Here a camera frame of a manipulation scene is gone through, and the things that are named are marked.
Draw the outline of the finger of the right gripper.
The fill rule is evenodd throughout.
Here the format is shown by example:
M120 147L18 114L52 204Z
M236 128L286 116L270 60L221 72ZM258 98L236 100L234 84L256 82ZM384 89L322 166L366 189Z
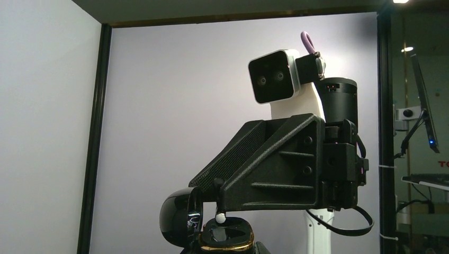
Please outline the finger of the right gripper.
M188 186L199 187L205 194L214 193L213 181L216 178L228 180L287 121L246 122L223 150L190 180Z

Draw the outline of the monitor on arm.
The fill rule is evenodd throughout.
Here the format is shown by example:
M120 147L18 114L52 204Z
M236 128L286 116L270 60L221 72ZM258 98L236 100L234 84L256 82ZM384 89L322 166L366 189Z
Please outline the monitor on arm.
M423 124L426 130L426 137L429 147L435 153L440 153L438 138L436 135L435 124L433 121L432 111L430 108L428 92L426 89L423 73L419 64L416 53L411 53L409 56L412 70L414 73L415 84L417 86L418 98L420 104L414 107L400 108L394 111L394 122L405 125L411 120L416 120L415 124L408 131L408 134L401 142L400 152L394 155L394 159L404 156L409 148L409 141L419 127Z

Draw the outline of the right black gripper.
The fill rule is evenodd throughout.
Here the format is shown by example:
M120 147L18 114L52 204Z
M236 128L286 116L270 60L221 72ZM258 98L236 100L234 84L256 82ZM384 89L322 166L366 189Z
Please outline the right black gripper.
M339 211L357 206L369 160L355 123L344 119L325 125L309 113L263 121L263 127L262 145L220 189L220 210Z

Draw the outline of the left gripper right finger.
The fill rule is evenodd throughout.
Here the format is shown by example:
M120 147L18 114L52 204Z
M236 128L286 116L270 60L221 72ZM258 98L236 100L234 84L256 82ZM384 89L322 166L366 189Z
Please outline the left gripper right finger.
M254 254L271 254L270 251L260 241L255 242L254 250Z

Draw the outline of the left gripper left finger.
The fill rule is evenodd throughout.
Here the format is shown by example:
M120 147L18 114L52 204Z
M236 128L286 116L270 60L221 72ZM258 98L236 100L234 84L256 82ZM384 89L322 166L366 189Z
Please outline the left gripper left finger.
M200 254L200 250L197 246L189 246L184 248L180 254Z

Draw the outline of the black gold charging case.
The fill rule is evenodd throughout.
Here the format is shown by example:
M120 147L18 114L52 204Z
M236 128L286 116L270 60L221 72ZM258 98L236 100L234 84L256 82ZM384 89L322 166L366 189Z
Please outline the black gold charging case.
M215 218L203 222L203 194L187 187L170 194L159 214L164 239L182 248L197 246L200 253L254 253L255 236L249 222L227 217L223 224Z

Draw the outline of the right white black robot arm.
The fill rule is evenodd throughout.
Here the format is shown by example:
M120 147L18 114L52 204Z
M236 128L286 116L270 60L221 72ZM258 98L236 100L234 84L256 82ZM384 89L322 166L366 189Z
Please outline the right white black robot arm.
M189 183L218 212L303 210L308 253L330 253L330 237L365 235L370 215L357 206L369 161L357 133L357 84L326 78L304 88L321 104L274 103L271 120L245 123Z

